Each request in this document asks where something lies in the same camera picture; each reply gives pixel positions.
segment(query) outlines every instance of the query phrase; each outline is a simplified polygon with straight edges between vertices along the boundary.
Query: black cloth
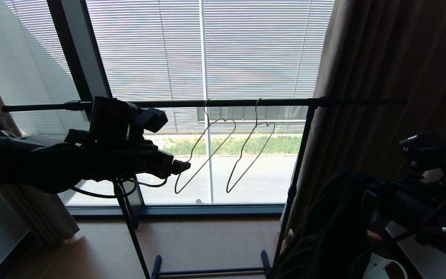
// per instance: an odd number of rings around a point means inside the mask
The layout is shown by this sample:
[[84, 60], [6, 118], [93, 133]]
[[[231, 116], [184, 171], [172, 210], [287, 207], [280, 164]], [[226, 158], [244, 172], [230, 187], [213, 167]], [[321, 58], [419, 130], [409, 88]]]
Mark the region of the black cloth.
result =
[[[348, 169], [331, 178], [268, 278], [348, 278], [355, 259], [369, 248], [368, 224], [360, 210], [365, 185], [374, 179]], [[355, 278], [363, 277], [369, 259], [360, 260]]]

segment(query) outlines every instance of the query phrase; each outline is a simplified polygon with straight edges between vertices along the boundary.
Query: tiled floor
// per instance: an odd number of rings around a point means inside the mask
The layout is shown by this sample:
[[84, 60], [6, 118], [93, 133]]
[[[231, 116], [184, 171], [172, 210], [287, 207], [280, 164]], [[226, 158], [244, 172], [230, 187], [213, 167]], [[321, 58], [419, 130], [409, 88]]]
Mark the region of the tiled floor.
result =
[[[144, 278], [124, 223], [95, 221], [79, 226], [79, 233], [62, 245], [29, 249], [7, 279]], [[277, 219], [153, 221], [141, 224], [137, 236], [150, 271], [158, 254], [163, 257], [161, 271], [193, 270], [259, 267], [262, 250], [272, 261], [278, 230]]]

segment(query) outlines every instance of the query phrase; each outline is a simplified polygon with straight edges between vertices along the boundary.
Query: beige curtain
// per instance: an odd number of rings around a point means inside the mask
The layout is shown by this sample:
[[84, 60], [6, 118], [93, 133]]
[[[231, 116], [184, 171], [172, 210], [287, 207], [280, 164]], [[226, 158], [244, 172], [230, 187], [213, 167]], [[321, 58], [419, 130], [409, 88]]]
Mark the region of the beige curtain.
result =
[[[21, 136], [11, 115], [2, 112], [2, 105], [0, 96], [0, 124], [3, 129]], [[27, 185], [0, 185], [0, 192], [41, 245], [69, 239], [79, 230], [57, 194], [47, 194]]]
[[334, 173], [410, 172], [398, 141], [435, 129], [446, 138], [446, 0], [338, 0], [314, 97], [407, 98], [405, 106], [318, 109], [289, 229], [299, 228]]

